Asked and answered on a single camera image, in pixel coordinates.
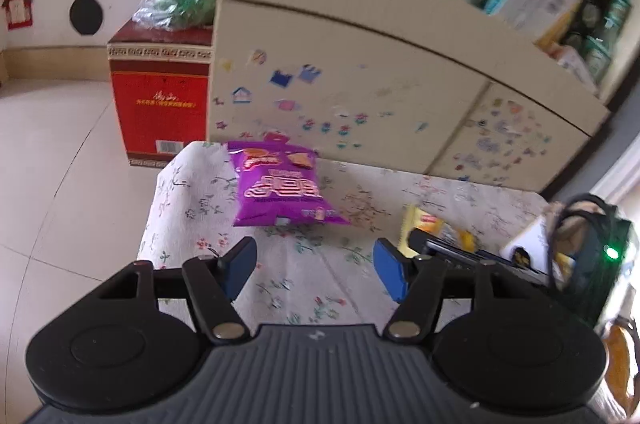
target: black cable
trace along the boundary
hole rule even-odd
[[[602,224],[601,219],[596,215],[596,213],[591,213],[590,211],[584,210],[572,210],[572,206],[578,202],[590,202],[592,204],[597,205],[606,217],[606,223]],[[556,258],[556,236],[558,235],[558,231],[562,226],[562,223],[571,217],[580,217],[587,221],[595,230],[600,240],[601,245],[605,245],[607,242],[610,242],[613,236],[614,230],[614,216],[616,213],[616,207],[608,205],[604,200],[600,197],[596,197],[596,195],[592,195],[590,193],[576,195],[571,198],[566,204],[566,206],[560,211],[560,214],[556,218],[556,222],[554,224],[554,228],[551,231],[548,238],[547,252],[546,252],[546,268],[548,275],[548,287],[553,292],[558,291],[558,286],[556,285],[556,278],[554,277],[554,260]]]

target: green led light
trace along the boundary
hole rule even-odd
[[[609,247],[609,245],[604,246],[604,252],[607,253],[607,256],[611,260],[617,260],[620,258],[620,253],[617,252],[613,247]]]

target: floral tablecloth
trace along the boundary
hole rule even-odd
[[[234,305],[252,331],[262,322],[382,329],[397,305],[371,253],[380,237],[397,243],[405,205],[468,229],[494,253],[546,206],[535,193],[322,159],[318,180],[351,226],[233,227],[237,181],[225,146],[191,143],[158,176],[138,258],[180,267],[251,236],[258,265]],[[190,322],[184,301],[163,301],[161,309]],[[447,301],[439,326],[468,310]]]

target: red box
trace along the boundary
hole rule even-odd
[[[212,29],[148,29],[129,20],[107,46],[120,130],[131,165],[164,167],[204,141]]]

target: red house decal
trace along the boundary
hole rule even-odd
[[[6,22],[9,30],[33,25],[31,0],[4,0],[2,7],[6,13]]]

